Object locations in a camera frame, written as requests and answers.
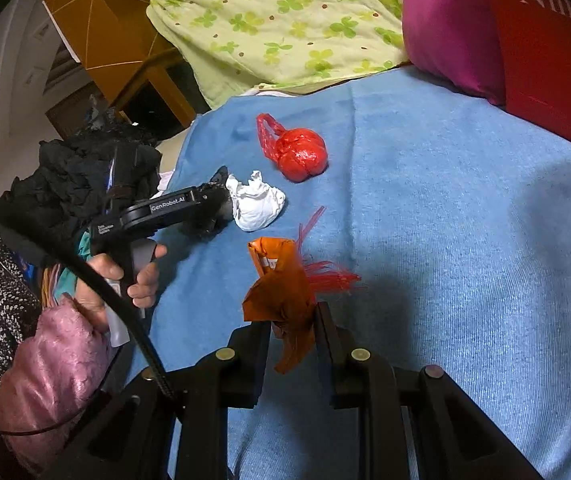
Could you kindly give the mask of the magenta pillow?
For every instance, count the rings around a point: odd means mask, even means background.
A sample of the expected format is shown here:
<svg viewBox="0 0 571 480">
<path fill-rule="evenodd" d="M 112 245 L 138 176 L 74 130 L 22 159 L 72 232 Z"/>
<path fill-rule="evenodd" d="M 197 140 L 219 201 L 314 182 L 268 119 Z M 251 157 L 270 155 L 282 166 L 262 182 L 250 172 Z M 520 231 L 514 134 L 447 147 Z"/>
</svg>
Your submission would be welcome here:
<svg viewBox="0 0 571 480">
<path fill-rule="evenodd" d="M 506 103 L 505 70 L 489 0 L 404 0 L 409 60 L 471 96 Z"/>
</svg>

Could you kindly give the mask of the orange wooden cabinet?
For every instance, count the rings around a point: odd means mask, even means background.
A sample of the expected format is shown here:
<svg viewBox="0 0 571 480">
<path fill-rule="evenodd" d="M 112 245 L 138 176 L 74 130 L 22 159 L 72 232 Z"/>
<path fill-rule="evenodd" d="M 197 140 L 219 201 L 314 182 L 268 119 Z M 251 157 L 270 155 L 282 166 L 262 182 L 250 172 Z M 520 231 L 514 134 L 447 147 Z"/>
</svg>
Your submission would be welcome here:
<svg viewBox="0 0 571 480">
<path fill-rule="evenodd" d="M 151 84 L 178 122 L 191 124 L 196 111 L 167 73 L 182 56 L 148 19 L 150 0 L 43 2 L 110 106 L 122 110 Z"/>
</svg>

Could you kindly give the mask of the pink jacket sleeve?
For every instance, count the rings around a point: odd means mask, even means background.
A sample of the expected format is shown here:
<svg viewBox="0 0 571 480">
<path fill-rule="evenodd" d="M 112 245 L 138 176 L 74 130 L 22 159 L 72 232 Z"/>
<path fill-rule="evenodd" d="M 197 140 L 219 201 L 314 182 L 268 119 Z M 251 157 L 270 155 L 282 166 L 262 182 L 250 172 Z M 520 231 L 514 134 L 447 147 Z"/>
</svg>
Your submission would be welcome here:
<svg viewBox="0 0 571 480">
<path fill-rule="evenodd" d="M 111 357 L 110 341 L 71 296 L 41 313 L 0 381 L 0 433 L 29 472 L 41 474 L 64 448 Z"/>
</svg>

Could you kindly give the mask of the red Nilrich paper bag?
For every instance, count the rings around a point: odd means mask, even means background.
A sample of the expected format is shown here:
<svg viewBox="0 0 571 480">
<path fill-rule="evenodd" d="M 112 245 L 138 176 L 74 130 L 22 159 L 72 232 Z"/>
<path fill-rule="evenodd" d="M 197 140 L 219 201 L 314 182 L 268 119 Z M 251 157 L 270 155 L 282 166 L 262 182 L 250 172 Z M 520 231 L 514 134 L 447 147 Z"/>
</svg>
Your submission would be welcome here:
<svg viewBox="0 0 571 480">
<path fill-rule="evenodd" d="M 571 0 L 488 0 L 506 108 L 571 141 Z"/>
</svg>

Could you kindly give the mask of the green clover patterned quilt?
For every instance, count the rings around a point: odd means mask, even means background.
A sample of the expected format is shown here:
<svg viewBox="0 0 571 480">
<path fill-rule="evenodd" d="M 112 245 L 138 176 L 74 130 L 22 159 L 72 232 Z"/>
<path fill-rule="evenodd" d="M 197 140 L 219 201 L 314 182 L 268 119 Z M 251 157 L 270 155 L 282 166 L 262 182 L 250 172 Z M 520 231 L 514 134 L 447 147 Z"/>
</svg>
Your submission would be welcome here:
<svg viewBox="0 0 571 480">
<path fill-rule="evenodd" d="M 403 0 L 151 0 L 206 103 L 248 90 L 311 93 L 407 62 Z"/>
</svg>

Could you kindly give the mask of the orange foil wrapper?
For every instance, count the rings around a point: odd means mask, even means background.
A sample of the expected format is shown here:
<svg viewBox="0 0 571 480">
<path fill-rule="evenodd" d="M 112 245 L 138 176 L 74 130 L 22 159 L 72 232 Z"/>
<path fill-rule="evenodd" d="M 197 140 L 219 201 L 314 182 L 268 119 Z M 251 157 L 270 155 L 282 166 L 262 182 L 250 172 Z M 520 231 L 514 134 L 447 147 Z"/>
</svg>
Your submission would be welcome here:
<svg viewBox="0 0 571 480">
<path fill-rule="evenodd" d="M 297 237 L 262 236 L 247 244 L 258 280 L 243 300 L 246 322 L 269 322 L 283 341 L 280 361 L 274 369 L 285 375 L 299 366 L 315 344 L 314 310 L 319 294 L 348 292 L 360 276 L 330 260 L 315 261 L 303 255 L 308 234 L 325 212 L 320 207 Z"/>
</svg>

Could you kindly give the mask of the black clothes pile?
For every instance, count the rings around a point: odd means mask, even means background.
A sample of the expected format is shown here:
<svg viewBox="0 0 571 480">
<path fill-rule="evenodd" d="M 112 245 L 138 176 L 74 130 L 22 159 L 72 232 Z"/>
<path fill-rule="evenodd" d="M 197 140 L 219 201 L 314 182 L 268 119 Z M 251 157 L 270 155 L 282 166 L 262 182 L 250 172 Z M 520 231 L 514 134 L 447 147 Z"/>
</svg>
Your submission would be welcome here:
<svg viewBox="0 0 571 480">
<path fill-rule="evenodd" d="M 16 178 L 2 198 L 29 214 L 61 242 L 74 245 L 102 212 L 110 163 L 119 143 L 131 143 L 137 160 L 130 174 L 133 195 L 144 200 L 157 190 L 162 154 L 151 133 L 106 112 L 65 140 L 39 143 L 39 166 Z"/>
</svg>

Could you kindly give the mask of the light blue bed blanket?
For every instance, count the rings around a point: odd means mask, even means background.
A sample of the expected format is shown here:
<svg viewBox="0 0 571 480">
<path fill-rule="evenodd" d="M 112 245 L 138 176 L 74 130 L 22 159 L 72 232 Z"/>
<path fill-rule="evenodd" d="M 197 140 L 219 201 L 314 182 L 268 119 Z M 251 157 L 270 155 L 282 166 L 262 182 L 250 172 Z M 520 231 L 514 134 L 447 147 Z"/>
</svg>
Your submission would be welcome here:
<svg viewBox="0 0 571 480">
<path fill-rule="evenodd" d="M 256 117 L 314 130 L 328 168 L 295 183 Z M 267 234 L 360 276 L 337 324 L 393 365 L 440 365 L 548 479 L 571 479 L 571 143 L 412 67 L 198 118 L 170 185 L 220 167 L 287 194 Z"/>
</svg>

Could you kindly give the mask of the red plastic bag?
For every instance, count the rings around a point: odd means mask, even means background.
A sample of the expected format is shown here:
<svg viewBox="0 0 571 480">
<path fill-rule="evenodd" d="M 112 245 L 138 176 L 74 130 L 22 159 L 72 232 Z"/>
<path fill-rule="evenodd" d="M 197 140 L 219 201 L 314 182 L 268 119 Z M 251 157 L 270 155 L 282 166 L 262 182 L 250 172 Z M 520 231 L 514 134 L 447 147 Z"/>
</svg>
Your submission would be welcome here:
<svg viewBox="0 0 571 480">
<path fill-rule="evenodd" d="M 256 117 L 258 141 L 264 157 L 271 160 L 291 182 L 303 182 L 328 168 L 325 140 L 314 130 L 284 128 L 269 114 Z"/>
</svg>

